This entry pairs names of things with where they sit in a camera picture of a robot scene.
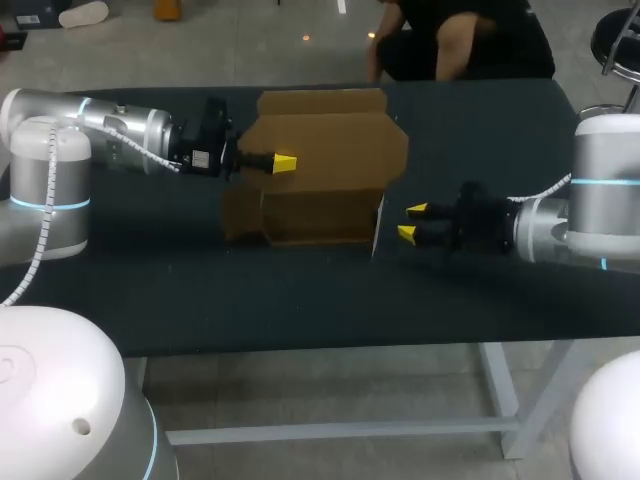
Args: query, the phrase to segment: table leg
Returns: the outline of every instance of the table leg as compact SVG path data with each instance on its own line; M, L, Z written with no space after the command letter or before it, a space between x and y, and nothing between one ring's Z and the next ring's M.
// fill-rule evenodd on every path
M502 344L480 343L478 346L495 413L501 417L515 416L518 413L518 396Z
M506 433L502 439L504 458L523 458L535 444L547 421L579 381L583 353L574 340L553 342L534 384L518 409L518 430Z

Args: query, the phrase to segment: cardboard box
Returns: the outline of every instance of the cardboard box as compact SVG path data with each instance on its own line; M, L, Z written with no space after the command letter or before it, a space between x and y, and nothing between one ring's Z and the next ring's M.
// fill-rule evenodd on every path
M60 28L58 16L71 0L9 0L11 14L21 30Z
M405 170L408 138L378 89L265 92L240 138L245 153L298 159L295 172L243 170L222 198L229 241L373 243L387 185Z

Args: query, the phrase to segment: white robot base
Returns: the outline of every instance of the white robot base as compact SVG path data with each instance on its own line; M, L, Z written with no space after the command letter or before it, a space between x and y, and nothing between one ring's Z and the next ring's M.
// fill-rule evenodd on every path
M0 480L178 480L111 340L87 319L0 309Z

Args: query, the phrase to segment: white cable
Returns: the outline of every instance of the white cable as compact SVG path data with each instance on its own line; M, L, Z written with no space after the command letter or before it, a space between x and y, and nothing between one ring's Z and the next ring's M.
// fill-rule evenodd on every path
M105 135L109 135L113 138L118 139L119 141L121 141L122 143L124 143L125 145L130 146L131 148L133 148L136 152L141 153L142 155L144 155L145 157L153 160L154 162L162 165L165 168L168 168L169 170L171 170L172 172L175 173L180 173L180 168L178 168L176 165L179 165L175 162L170 162L169 160L165 160L162 157L159 157L158 155L156 155L155 153L150 152L149 150L147 150L144 147L141 147L140 145L138 145L136 142L134 142L133 140L131 140L128 137L125 137L124 135L122 135L121 133L118 133L115 129L113 128L108 128L108 127L102 127L102 126L98 126L98 125L86 125L86 124L82 124L85 128L88 128L90 130L96 130L98 132L102 132Z
M512 202L516 202L516 203L522 203L526 200L531 200L533 198L545 198L557 192L558 190L560 190L570 181L571 181L571 174L568 173L564 177L562 177L555 185L552 185L551 187L547 188L544 192L540 192L536 195L531 195L529 197L507 197L507 198Z
M38 237L38 245L36 252L33 254L29 270L24 278L9 297L2 302L3 307L10 307L18 301L25 290L29 287L35 277L45 248L47 247L47 239L49 238L49 228L51 227L51 216L53 214L53 205L56 195L56 170L58 168L58 126L51 125L49 130L49 174L47 177L47 199L44 205L44 217L42 217L42 225L40 227L40 235Z

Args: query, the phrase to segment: stool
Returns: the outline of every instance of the stool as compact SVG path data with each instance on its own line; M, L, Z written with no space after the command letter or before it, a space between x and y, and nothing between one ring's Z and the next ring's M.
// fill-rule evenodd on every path
M591 51L602 65L602 75L614 73L633 84L624 106L595 105L579 114L580 120L607 113L627 113L633 108L640 85L640 0L632 8L616 10L596 25Z

